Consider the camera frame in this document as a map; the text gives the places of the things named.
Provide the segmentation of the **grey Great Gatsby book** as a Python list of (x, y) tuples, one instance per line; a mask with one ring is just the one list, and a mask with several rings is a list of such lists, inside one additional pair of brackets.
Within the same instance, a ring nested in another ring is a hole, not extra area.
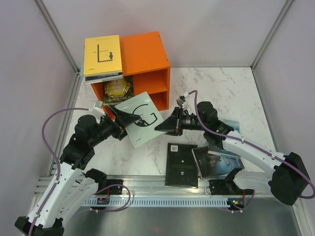
[(118, 104), (116, 108), (141, 117), (140, 120), (126, 128), (126, 132), (135, 148), (164, 134), (164, 132), (155, 130), (155, 127), (161, 124), (164, 119), (147, 92)]

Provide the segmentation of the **green Alice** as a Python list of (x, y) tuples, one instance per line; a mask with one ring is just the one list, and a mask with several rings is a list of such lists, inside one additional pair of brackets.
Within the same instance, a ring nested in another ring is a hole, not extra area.
[(132, 76), (106, 81), (103, 85), (103, 106), (118, 104), (134, 97)]

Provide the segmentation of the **black book with gold lines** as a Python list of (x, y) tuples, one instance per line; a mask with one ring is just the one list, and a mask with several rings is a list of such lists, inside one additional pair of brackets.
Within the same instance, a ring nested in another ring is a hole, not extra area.
[(192, 153), (197, 145), (168, 143), (165, 186), (198, 188), (198, 170)]

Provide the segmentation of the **dark blue Robinson Crusoe book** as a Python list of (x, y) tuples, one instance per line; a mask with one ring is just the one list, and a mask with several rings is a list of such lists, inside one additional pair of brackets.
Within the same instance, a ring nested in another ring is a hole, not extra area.
[(111, 80), (115, 80), (115, 79), (121, 79), (123, 77), (124, 76), (122, 73), (89, 76), (89, 77), (85, 77), (85, 82), (87, 84), (95, 84), (95, 83), (102, 83), (102, 82), (111, 81)]

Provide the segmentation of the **light blue paperback book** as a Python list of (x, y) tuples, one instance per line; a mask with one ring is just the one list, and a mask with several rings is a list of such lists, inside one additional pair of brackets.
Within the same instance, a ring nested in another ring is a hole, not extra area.
[(80, 77), (84, 76), (84, 62), (82, 63), (81, 69), (80, 69)]

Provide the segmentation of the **teal blue ocean book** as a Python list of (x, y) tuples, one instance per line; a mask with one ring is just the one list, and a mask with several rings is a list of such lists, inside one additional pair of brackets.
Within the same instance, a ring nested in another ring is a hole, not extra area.
[(232, 127), (234, 130), (240, 132), (240, 123), (239, 121), (235, 121), (235, 120), (230, 120), (230, 119), (220, 119), (220, 121), (222, 122), (222, 125), (220, 125), (222, 127), (222, 130), (227, 130), (228, 126)]

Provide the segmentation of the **yellow Little Prince book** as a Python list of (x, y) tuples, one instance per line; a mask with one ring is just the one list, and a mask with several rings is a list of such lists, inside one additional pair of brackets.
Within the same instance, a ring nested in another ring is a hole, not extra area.
[(122, 73), (120, 38), (118, 35), (85, 39), (85, 77)]

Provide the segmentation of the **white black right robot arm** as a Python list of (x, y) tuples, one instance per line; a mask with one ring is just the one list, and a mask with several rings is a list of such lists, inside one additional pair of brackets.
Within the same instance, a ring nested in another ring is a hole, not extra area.
[(219, 120), (217, 111), (209, 101), (199, 102), (195, 114), (186, 114), (175, 107), (171, 115), (155, 127), (156, 131), (181, 136), (184, 130), (202, 130), (209, 147), (236, 154), (258, 166), (261, 172), (235, 170), (226, 177), (225, 188), (235, 194), (241, 189), (273, 195), (286, 205), (303, 198), (307, 186), (314, 188), (302, 158), (291, 152), (286, 155), (271, 151), (247, 140), (231, 126)]

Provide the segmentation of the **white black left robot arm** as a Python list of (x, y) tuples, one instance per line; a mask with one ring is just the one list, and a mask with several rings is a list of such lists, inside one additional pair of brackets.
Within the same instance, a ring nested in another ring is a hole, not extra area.
[(95, 154), (95, 146), (109, 137), (122, 140), (126, 128), (141, 120), (139, 115), (123, 112), (113, 106), (112, 120), (94, 107), (92, 115), (81, 116), (74, 134), (56, 157), (57, 172), (34, 209), (20, 216), (15, 227), (25, 236), (61, 236), (66, 224), (91, 195), (103, 194), (109, 186), (107, 175), (97, 169), (85, 171)]

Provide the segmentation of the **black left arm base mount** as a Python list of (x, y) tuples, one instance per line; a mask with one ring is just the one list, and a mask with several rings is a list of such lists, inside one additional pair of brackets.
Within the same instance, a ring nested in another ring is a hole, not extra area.
[(98, 190), (95, 195), (120, 195), (122, 193), (122, 179), (107, 179), (98, 184)]

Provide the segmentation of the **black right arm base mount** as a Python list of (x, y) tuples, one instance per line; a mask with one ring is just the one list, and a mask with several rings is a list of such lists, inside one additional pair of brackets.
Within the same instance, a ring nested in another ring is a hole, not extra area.
[(209, 187), (212, 195), (251, 195), (252, 189), (241, 189), (234, 181), (225, 179), (209, 180)]

